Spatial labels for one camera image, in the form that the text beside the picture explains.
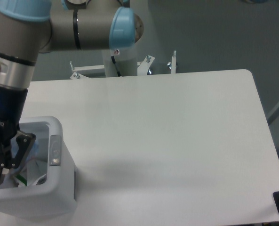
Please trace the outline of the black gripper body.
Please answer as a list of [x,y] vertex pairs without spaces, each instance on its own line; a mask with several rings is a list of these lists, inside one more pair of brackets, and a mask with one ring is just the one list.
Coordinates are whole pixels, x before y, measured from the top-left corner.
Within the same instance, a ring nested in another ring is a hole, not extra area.
[[19,130],[27,92],[27,89],[0,85],[0,147],[6,154],[11,152],[11,139]]

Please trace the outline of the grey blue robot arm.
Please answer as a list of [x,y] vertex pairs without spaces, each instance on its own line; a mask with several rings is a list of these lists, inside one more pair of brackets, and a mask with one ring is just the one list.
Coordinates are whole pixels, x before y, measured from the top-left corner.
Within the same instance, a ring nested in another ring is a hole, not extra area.
[[133,46],[136,17],[124,0],[0,0],[0,184],[26,160],[36,136],[19,122],[39,53]]

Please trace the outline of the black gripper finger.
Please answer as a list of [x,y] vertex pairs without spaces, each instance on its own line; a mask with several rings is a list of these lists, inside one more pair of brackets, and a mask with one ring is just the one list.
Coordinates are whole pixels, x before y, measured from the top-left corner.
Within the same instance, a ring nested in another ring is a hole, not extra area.
[[4,181],[4,174],[8,174],[11,169],[17,169],[21,164],[25,164],[35,140],[35,134],[19,130],[16,135],[18,151],[13,157],[11,142],[9,141],[8,146],[5,146],[1,141],[0,134],[0,185]]

